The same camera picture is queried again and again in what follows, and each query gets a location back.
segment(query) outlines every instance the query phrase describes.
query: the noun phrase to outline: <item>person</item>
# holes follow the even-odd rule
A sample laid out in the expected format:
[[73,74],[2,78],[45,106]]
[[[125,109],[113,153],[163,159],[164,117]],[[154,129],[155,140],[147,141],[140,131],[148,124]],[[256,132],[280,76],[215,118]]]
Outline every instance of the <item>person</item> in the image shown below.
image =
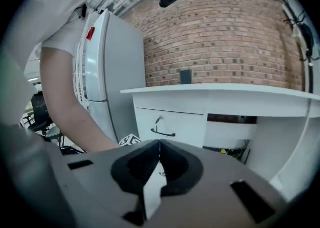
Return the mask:
[[40,79],[50,117],[76,145],[88,152],[117,147],[80,105],[73,89],[73,56],[85,21],[86,0],[25,0],[7,30],[3,48],[25,69],[41,45]]

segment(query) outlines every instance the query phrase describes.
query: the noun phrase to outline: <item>white t-shirt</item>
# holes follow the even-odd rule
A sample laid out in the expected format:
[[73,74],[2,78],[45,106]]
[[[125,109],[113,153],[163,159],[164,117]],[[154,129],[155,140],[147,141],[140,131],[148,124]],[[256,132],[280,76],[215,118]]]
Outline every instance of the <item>white t-shirt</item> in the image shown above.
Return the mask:
[[74,55],[85,23],[80,17],[82,9],[76,8],[85,1],[25,0],[7,30],[4,50],[22,71],[39,43]]

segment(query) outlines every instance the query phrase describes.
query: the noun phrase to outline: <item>brick wall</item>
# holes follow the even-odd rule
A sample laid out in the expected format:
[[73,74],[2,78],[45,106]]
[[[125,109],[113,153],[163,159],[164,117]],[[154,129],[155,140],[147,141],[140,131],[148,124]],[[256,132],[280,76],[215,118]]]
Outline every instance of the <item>brick wall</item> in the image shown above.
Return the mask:
[[299,49],[274,0],[143,0],[123,18],[144,33],[147,86],[251,83],[303,88]]

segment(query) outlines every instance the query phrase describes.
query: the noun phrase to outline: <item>black smartphone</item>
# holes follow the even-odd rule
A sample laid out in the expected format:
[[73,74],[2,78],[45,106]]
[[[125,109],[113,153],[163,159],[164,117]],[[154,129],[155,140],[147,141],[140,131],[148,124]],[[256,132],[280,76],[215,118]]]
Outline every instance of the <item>black smartphone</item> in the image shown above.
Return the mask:
[[180,84],[192,84],[191,69],[180,70]]

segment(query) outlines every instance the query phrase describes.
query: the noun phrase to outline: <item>white cabinet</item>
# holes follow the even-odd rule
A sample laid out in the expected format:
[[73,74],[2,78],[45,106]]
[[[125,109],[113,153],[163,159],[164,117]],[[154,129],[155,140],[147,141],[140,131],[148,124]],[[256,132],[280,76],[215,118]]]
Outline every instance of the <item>white cabinet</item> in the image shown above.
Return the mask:
[[203,115],[136,108],[135,117],[141,140],[170,139],[203,146],[207,122],[207,117]]

